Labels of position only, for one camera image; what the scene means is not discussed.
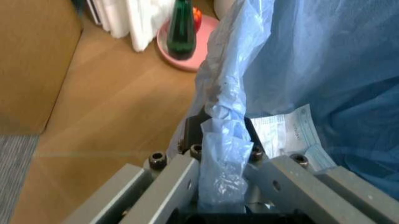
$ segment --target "red fruit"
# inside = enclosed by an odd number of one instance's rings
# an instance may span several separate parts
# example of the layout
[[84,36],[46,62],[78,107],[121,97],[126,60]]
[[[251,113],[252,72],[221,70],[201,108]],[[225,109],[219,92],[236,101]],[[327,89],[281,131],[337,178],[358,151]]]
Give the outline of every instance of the red fruit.
[[192,13],[194,15],[194,27],[195,27],[195,32],[197,33],[198,30],[201,27],[201,22],[202,22],[202,12],[197,9],[196,7],[192,8]]

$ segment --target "gray carpet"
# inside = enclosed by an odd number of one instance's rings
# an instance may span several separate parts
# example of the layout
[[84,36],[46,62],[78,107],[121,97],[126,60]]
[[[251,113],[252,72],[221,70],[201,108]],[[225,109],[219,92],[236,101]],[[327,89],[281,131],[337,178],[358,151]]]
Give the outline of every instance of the gray carpet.
[[0,135],[0,224],[10,222],[38,138]]

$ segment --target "green glass bottle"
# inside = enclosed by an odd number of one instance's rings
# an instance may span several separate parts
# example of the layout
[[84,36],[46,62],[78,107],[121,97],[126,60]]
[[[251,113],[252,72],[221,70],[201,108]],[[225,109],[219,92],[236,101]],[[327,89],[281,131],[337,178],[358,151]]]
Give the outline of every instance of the green glass bottle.
[[178,60],[188,59],[194,53],[196,36],[191,0],[175,1],[166,44],[169,55]]

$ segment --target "wooden floor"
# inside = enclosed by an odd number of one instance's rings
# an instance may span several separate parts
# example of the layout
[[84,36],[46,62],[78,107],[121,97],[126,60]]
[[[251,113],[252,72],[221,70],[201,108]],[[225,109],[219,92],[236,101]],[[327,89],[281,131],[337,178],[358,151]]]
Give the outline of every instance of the wooden floor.
[[[209,3],[200,2],[205,14]],[[195,74],[163,61],[154,42],[135,53],[129,36],[83,25],[13,224],[60,223],[125,163],[165,151],[192,100]]]

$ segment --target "white towel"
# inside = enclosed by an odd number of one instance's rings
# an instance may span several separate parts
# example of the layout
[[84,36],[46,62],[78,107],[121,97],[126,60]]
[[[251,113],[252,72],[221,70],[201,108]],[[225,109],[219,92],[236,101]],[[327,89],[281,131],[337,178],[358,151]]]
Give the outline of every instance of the white towel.
[[144,51],[170,18],[174,0],[126,0],[133,49]]
[[111,36],[121,38],[129,33],[128,11],[125,0],[103,0]]

